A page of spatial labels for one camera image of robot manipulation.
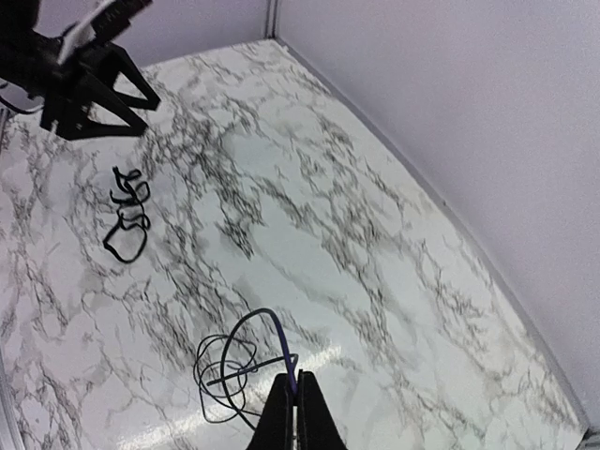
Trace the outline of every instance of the wire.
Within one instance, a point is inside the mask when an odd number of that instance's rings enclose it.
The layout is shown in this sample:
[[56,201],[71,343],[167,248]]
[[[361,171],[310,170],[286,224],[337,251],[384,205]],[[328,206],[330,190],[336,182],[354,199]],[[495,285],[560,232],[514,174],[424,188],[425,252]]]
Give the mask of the wire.
[[[257,345],[248,340],[235,337],[235,333],[240,328],[240,326],[242,326],[247,320],[258,314],[268,314],[273,319],[276,325],[277,334],[279,336],[283,355],[271,358],[258,364],[254,364],[256,360]],[[209,364],[204,366],[203,357],[208,352],[209,348],[213,344],[222,341],[225,341],[225,346],[223,347],[223,352],[221,354],[220,360],[215,362],[209,362]],[[243,351],[243,353],[247,354],[247,362],[245,364],[242,364],[239,361],[228,359],[227,353],[233,343],[235,343],[240,348],[240,350]],[[288,375],[290,377],[291,385],[296,386],[293,372],[295,371],[295,367],[298,363],[298,355],[296,353],[290,353],[285,334],[283,333],[283,328],[281,327],[281,323],[279,322],[276,313],[268,308],[257,309],[244,316],[235,325],[235,327],[229,335],[211,335],[205,337],[200,342],[200,344],[198,344],[193,372],[194,381],[198,385],[199,389],[202,414],[206,422],[211,424],[221,424],[229,422],[230,420],[233,420],[235,417],[239,416],[240,418],[242,418],[242,420],[244,420],[244,422],[248,425],[250,429],[256,429],[247,418],[247,415],[252,415],[256,417],[261,416],[256,412],[246,410],[247,399],[245,388],[248,385],[248,374],[250,372],[257,372],[259,368],[270,366],[281,361],[286,362],[286,369],[288,369]],[[234,370],[234,372],[232,372],[229,375],[225,375],[225,366],[227,366],[227,368],[229,369]],[[219,369],[219,378],[210,382],[205,382],[204,378],[207,376],[207,374],[214,373],[217,367]],[[230,392],[226,385],[226,381],[231,380],[233,378],[237,378],[238,386],[234,389],[233,392]],[[209,389],[211,386],[215,386],[218,384],[222,386],[222,394],[219,392],[211,391],[211,389]],[[237,395],[241,395],[242,397],[241,406],[237,406],[233,403],[233,397]],[[206,407],[204,404],[204,396],[209,396],[220,406],[228,410],[232,410],[233,415],[224,419],[212,418],[206,411]]]
[[[296,383],[295,375],[293,374],[293,372],[295,370],[295,365],[293,364],[292,357],[290,355],[290,349],[288,348],[288,340],[285,337],[285,333],[283,332],[283,327],[281,326],[281,322],[279,321],[277,314],[275,313],[275,311],[273,311],[273,309],[269,309],[268,307],[261,307],[259,309],[256,309],[256,310],[250,312],[249,314],[244,316],[242,319],[240,319],[240,321],[233,328],[232,332],[230,333],[229,337],[227,338],[227,341],[225,342],[225,347],[223,347],[223,354],[221,355],[221,361],[219,364],[221,380],[225,378],[225,363],[227,361],[227,351],[229,350],[229,348],[232,344],[232,341],[235,339],[235,333],[237,333],[237,330],[239,330],[240,327],[247,320],[249,320],[252,317],[257,316],[259,314],[268,315],[271,318],[271,320],[273,321],[273,323],[275,324],[275,328],[277,329],[277,335],[279,337],[279,344],[281,345],[281,351],[283,352],[283,358],[285,360],[285,367],[288,371],[288,379],[290,382],[290,387],[292,389],[292,393],[294,395],[296,395],[296,393],[298,392],[298,386]],[[225,381],[222,382],[222,386],[223,386],[223,392],[225,393],[225,397],[229,401],[229,404],[232,406],[232,409],[234,409],[240,415],[240,417],[244,420],[244,422],[246,422],[246,424],[250,428],[254,429],[254,427],[248,421],[248,419],[241,413],[242,411],[240,411],[237,408],[237,406],[235,406],[235,403],[233,403],[233,400],[229,394],[229,389],[227,388],[227,383]]]
[[[140,258],[143,250],[146,247],[146,243],[148,242],[148,230],[150,230],[151,223],[150,217],[146,215],[143,204],[150,198],[150,187],[145,181],[141,182],[135,188],[129,183],[130,181],[135,181],[142,176],[142,173],[138,169],[134,169],[127,175],[123,175],[119,172],[117,167],[113,167],[112,172],[114,173],[116,185],[129,197],[125,199],[115,198],[113,196],[113,192],[111,191],[112,202],[119,205],[119,208],[117,209],[117,216],[119,219],[102,241],[102,245],[104,248],[109,250],[119,262],[123,264],[131,264],[135,263],[138,258]],[[139,207],[141,209],[141,213],[130,216],[128,213],[132,208],[135,207]],[[126,260],[119,254],[118,251],[116,251],[113,245],[111,245],[110,241],[119,230],[128,232],[134,228],[139,228],[143,231],[143,240],[135,256]]]

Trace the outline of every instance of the marble surface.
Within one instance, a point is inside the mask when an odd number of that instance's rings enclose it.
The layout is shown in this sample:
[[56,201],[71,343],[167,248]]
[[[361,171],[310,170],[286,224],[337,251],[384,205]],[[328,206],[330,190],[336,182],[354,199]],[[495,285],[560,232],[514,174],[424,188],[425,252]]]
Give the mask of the marble surface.
[[[7,130],[0,338],[26,448],[246,448],[241,420],[205,422],[192,365],[203,337],[260,306],[351,450],[577,446],[583,426],[465,239],[284,48],[147,76],[163,102],[139,140],[62,142],[36,117]],[[101,245],[113,165],[152,190],[131,266]],[[278,352],[267,322],[247,336]],[[281,370],[250,376],[256,411]]]

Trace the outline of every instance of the white wall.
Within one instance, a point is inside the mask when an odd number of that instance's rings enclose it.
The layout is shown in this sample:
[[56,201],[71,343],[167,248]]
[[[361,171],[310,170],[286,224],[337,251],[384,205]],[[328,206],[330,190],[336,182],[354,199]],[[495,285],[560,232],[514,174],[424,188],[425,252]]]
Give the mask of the white wall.
[[[60,35],[94,7],[96,0],[42,0],[36,30]],[[132,19],[117,39],[141,66],[263,38],[268,0],[154,0]],[[28,102],[20,89],[3,96],[22,108]]]
[[447,200],[600,425],[600,2],[282,0],[279,35]]

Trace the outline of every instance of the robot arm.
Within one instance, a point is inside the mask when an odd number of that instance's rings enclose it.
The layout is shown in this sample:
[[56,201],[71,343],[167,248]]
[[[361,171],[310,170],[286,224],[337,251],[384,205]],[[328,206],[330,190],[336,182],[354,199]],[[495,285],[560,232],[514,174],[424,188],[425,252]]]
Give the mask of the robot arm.
[[[102,136],[140,136],[147,125],[131,108],[155,110],[160,99],[129,58],[112,43],[130,18],[151,0],[105,0],[62,37],[33,30],[40,0],[0,0],[0,78],[44,97],[41,126],[67,140]],[[114,90],[124,75],[144,98]],[[126,125],[104,125],[89,119],[98,104]]]

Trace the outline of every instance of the white marble tabletop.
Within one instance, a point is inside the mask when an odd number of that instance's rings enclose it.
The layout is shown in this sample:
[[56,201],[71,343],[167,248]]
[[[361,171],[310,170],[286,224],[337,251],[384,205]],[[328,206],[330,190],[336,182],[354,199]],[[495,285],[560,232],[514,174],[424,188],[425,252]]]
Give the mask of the white marble tabletop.
[[[0,336],[26,448],[246,448],[241,420],[204,420],[192,365],[261,306],[350,450],[577,446],[574,409],[464,237],[284,48],[147,75],[163,102],[140,139],[63,142],[37,117],[7,130]],[[152,190],[132,265],[101,245],[114,165]],[[260,321],[254,335],[277,352]],[[253,408],[281,370],[250,376]]]

